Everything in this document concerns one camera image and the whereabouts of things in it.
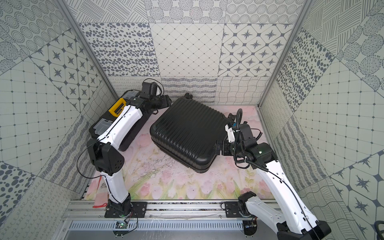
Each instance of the robotic arm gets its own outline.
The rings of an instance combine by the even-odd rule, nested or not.
[[[131,196],[122,177],[125,151],[154,111],[171,105],[168,95],[156,83],[143,82],[141,92],[128,91],[109,112],[116,120],[97,139],[87,142],[96,170],[105,178],[109,200],[105,217],[126,217],[132,213]]]
[[[217,151],[226,156],[234,156],[238,163],[248,163],[268,185],[281,208],[281,212],[271,208],[253,192],[247,192],[238,198],[240,214],[244,217],[256,216],[266,223],[279,240],[322,239],[331,229],[324,221],[319,221],[306,207],[287,179],[277,155],[267,143],[257,144],[261,132],[253,137],[251,128],[244,122],[240,124],[242,110],[225,129],[228,140],[218,141]]]

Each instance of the black suitcase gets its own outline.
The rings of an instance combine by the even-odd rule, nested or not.
[[[216,158],[216,141],[227,138],[225,125],[230,121],[221,112],[182,97],[152,124],[149,132],[163,152],[203,173]]]

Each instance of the tiled wallpaper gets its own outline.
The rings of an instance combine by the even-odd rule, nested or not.
[[[86,187],[75,164],[88,128],[114,99],[52,1],[0,5],[0,239],[50,239]],[[88,155],[79,168],[93,172]]]
[[[384,209],[384,1],[315,1],[261,106],[328,239],[376,239]]]
[[[189,91],[207,104],[252,105],[304,2],[67,0],[117,92],[141,89],[139,79],[151,77],[172,99]]]

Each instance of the metal vent grille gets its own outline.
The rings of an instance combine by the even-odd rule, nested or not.
[[[70,230],[132,230],[136,220],[129,221],[128,228],[116,228],[123,221],[73,221]],[[138,231],[147,230],[243,230],[241,220],[139,220]]]

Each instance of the pink floral mat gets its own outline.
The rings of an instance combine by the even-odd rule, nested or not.
[[[237,109],[242,108],[242,121],[248,121],[251,128],[263,131],[254,106],[211,107],[225,116],[236,114]],[[125,158],[124,182],[132,199],[237,199],[240,194],[250,190],[262,199],[273,199],[268,186],[256,171],[252,168],[237,168],[233,157],[217,156],[209,170],[200,174],[160,151],[152,142],[149,128],[165,110],[152,115],[129,148],[122,153]],[[252,131],[254,136],[258,135],[257,130]],[[266,142],[264,135],[259,142]],[[106,201],[106,195],[99,187],[102,182],[99,183],[98,178],[92,180],[85,200],[96,199],[98,204]]]

